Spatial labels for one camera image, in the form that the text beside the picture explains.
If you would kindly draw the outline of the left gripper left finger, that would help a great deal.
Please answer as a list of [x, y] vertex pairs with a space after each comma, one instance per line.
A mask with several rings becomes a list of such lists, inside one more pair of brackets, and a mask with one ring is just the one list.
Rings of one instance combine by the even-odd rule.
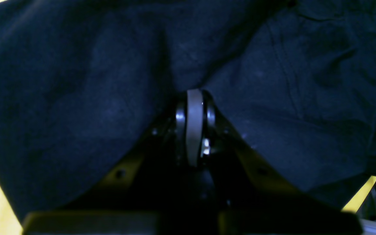
[[180, 95], [135, 147], [91, 190], [57, 211], [30, 213], [24, 235], [155, 235], [156, 205], [188, 167], [188, 93]]

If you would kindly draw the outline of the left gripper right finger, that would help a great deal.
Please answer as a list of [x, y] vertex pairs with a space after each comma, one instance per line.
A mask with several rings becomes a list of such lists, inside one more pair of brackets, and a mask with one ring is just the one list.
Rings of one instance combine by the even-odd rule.
[[213, 179], [220, 235], [361, 235], [358, 218], [318, 202], [284, 179], [203, 95], [201, 164]]

